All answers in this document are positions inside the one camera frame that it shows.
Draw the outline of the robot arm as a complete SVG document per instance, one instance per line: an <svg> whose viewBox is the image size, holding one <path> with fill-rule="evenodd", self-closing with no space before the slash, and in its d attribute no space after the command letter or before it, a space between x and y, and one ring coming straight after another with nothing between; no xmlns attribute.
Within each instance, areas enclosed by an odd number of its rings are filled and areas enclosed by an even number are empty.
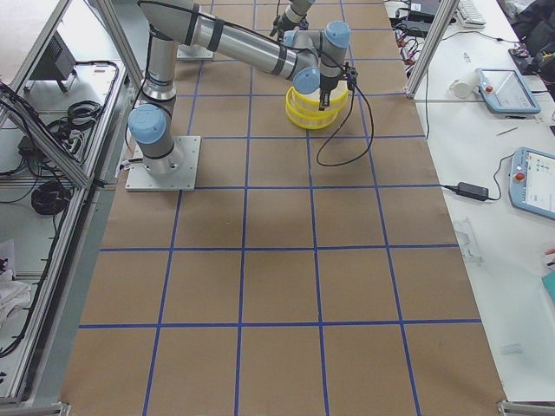
<svg viewBox="0 0 555 416"><path fill-rule="evenodd" d="M307 30L309 22L307 15L315 0L292 0L283 13L277 10L277 15L272 23L270 36L282 40L284 33L289 30Z"/></svg>
<svg viewBox="0 0 555 416"><path fill-rule="evenodd" d="M321 30L302 30L312 3L293 1L274 23L270 36L202 12L194 1L140 1L149 24L144 101L128 117L128 127L153 176L177 172L185 161L170 134L176 98L174 72L179 45L201 47L291 81L301 94L319 94L319 107L343 78L350 27L333 21Z"/></svg>

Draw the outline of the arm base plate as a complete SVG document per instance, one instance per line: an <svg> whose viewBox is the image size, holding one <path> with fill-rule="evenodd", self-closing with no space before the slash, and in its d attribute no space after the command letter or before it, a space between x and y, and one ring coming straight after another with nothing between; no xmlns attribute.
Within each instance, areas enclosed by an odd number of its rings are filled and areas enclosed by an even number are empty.
<svg viewBox="0 0 555 416"><path fill-rule="evenodd" d="M173 151L163 159L144 158L137 146L128 169L126 189L132 192L193 191L197 177L200 136L173 136Z"/></svg>

